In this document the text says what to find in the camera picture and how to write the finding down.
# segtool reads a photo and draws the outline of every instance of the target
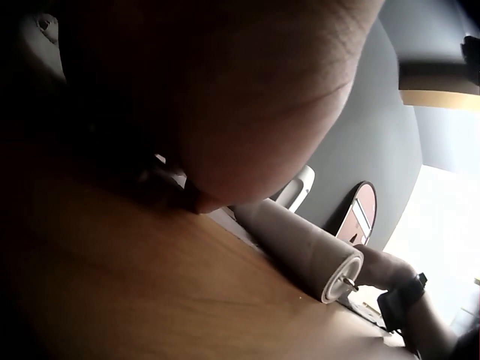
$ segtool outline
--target metal pin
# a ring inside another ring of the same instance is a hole
[[[355,285],[355,283],[353,282],[352,279],[350,279],[350,278],[348,278],[348,277],[346,277],[346,276],[342,276],[342,277],[340,278],[340,280],[341,280],[345,285],[347,285],[347,286],[350,288],[350,290],[355,291],[355,292],[357,292],[357,291],[359,290],[359,287],[358,287],[357,285]]]

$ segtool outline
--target dark gray ceiling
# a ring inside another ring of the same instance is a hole
[[[380,20],[400,63],[463,63],[460,44],[479,30],[454,0],[386,0]],[[480,113],[414,107],[423,163],[480,174]]]
[[[458,9],[454,0],[386,0],[380,21],[401,62],[463,62],[460,44],[472,29]]]

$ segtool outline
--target cardboard tube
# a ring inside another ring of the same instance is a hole
[[[282,261],[323,303],[337,300],[351,289],[343,279],[355,280],[363,254],[270,199],[233,207],[235,218]]]

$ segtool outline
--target wooden table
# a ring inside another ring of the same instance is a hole
[[[2,144],[4,287],[57,359],[411,359],[289,283],[207,216]]]

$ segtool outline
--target black wristband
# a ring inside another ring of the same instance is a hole
[[[391,289],[378,297],[378,306],[387,331],[391,332],[404,327],[406,312],[423,296],[426,283],[427,278],[424,273],[421,273],[405,285]]]
[[[398,289],[398,295],[404,312],[423,296],[426,283],[427,277],[424,273],[421,273]]]

